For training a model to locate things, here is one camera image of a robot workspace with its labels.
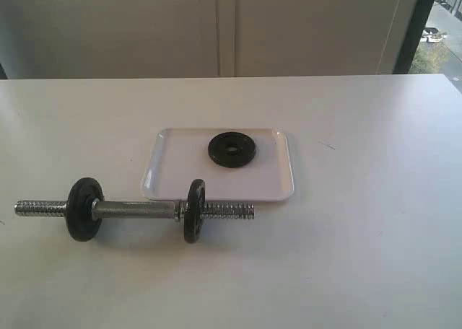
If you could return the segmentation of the white rectangular tray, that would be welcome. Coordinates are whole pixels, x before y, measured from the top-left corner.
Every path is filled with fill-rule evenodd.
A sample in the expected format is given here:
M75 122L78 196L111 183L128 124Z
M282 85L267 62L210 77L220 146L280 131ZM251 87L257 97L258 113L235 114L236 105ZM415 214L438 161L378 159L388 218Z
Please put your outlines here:
M208 201L280 202L295 190L287 136L270 128L243 128L256 144L246 165L226 168L208 155L221 128L166 128L155 139L141 181L148 200L186 198L193 180L205 182Z

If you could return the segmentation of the black weight plate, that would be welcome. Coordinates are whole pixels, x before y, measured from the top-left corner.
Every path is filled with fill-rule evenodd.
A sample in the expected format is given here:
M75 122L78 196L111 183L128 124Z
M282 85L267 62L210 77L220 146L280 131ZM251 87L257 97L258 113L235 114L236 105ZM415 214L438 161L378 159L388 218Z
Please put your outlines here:
M77 242L87 242L95 237L102 219L93 219L94 201L103 201L103 191L96 179L83 177L71 188L66 205L66 226Z
M244 133L230 131L216 135L209 142L207 151L209 158L217 165L238 168L253 160L256 143Z
M190 186L187 198L188 208L183 217L184 240L193 244L199 240L204 220L201 214L204 211L205 182L202 179L195 179Z

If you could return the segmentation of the dark window frame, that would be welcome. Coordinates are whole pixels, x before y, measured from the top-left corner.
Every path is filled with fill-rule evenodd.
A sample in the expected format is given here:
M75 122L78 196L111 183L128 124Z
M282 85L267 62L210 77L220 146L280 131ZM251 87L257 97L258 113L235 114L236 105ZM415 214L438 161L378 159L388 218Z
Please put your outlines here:
M408 74L417 51L422 31L435 0L417 0L404 40L393 68L393 74Z

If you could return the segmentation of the chrome threaded dumbbell bar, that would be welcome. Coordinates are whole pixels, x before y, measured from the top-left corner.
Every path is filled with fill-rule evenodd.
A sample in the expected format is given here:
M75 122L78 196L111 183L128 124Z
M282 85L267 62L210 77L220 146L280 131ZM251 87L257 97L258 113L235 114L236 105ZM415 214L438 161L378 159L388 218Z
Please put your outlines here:
M14 212L18 216L65 217L67 201L18 201ZM186 201L94 201L93 219L147 218L183 220L188 208ZM253 219L254 206L249 203L204 202L202 219Z

